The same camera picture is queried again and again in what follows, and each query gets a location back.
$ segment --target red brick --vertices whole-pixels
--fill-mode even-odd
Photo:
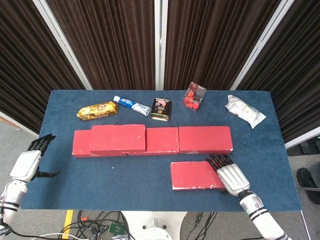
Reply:
[[[223,189],[218,174],[206,161],[171,163],[172,190]]]
[[[100,156],[145,152],[145,125],[95,125],[91,129],[89,151]]]
[[[76,130],[73,136],[72,155],[76,158],[97,157],[89,151],[91,130]]]
[[[233,151],[228,126],[180,126],[180,153],[229,154]]]
[[[128,155],[174,155],[179,153],[177,127],[147,127],[145,152],[127,152]]]

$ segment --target blue tablecloth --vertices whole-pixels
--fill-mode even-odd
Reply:
[[[56,138],[45,153],[40,170],[61,173],[37,178],[28,185],[25,209],[84,209],[127,211],[242,211],[237,197],[218,190],[173,191],[170,163],[204,161],[206,154],[74,158],[75,130],[93,125],[145,124],[146,127],[230,126],[238,164],[270,211],[299,211],[300,201],[291,173],[277,115],[269,92],[208,90],[197,112],[183,106],[185,91],[55,90],[51,93],[40,136]],[[255,129],[228,112],[228,94],[252,105],[266,119]],[[83,121],[76,116],[84,106],[113,100],[114,96],[150,106],[154,98],[172,101],[168,122],[145,117],[119,106],[114,116]]]

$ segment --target white pole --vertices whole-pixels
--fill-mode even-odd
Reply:
[[[308,131],[306,132],[305,134],[301,135],[301,136],[298,136],[297,138],[291,140],[291,141],[288,141],[286,144],[285,144],[285,149],[289,149],[295,145],[298,145],[300,143],[303,143],[304,141],[308,140],[308,139],[311,139],[315,136],[318,136],[320,135],[320,126],[318,126],[317,128],[311,130],[311,131]]]
[[[168,4],[169,4],[169,0],[162,0],[161,36],[160,36],[161,37],[160,38],[161,63],[160,63],[159,90],[163,90],[165,86]]]
[[[22,125],[21,123],[17,122],[16,120],[12,119],[11,117],[9,117],[8,115],[4,114],[3,112],[0,111],[0,117],[4,118],[5,120],[13,123],[14,125],[18,126],[19,128],[25,130],[27,133],[30,133],[31,135],[35,136],[35,137],[39,137],[39,135],[30,130],[29,128],[27,128],[26,126]]]
[[[161,90],[160,89],[160,18],[161,18],[160,14],[161,14],[161,0],[154,0],[155,90]]]
[[[236,90],[295,0],[281,0],[230,90]]]
[[[55,40],[58,42],[59,46],[61,47],[64,55],[70,62],[71,66],[73,67],[75,73],[79,77],[80,81],[82,82],[83,86],[87,90],[92,90],[92,86],[81,67],[74,51],[72,50],[65,34],[63,33],[58,21],[56,20],[54,14],[52,13],[48,3],[46,0],[33,0],[34,5],[40,12],[41,16],[43,17],[45,23],[51,30]]]

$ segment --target white package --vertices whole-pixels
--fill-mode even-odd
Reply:
[[[252,129],[266,118],[257,109],[233,95],[228,95],[228,103],[225,107],[229,112],[247,121]]]

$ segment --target dark curtain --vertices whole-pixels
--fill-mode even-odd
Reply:
[[[0,1],[0,111],[38,133],[50,92],[84,89],[31,0]]]
[[[280,0],[170,0],[164,88],[228,90]]]
[[[320,126],[320,1],[294,1],[238,89],[271,92],[285,142]]]
[[[153,0],[47,0],[94,89],[155,88]]]

